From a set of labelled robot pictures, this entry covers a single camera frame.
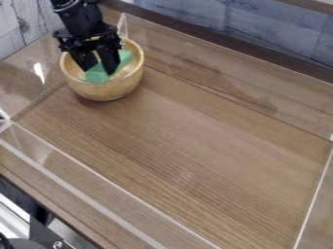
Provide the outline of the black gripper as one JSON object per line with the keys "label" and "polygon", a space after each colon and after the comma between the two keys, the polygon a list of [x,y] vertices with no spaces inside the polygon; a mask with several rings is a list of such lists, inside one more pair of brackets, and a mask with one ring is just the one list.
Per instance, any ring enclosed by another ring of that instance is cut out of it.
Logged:
{"label": "black gripper", "polygon": [[52,11],[64,25],[53,37],[83,71],[97,64],[96,51],[104,70],[112,75],[120,63],[120,37],[118,28],[104,22],[99,4],[100,0],[51,0]]}

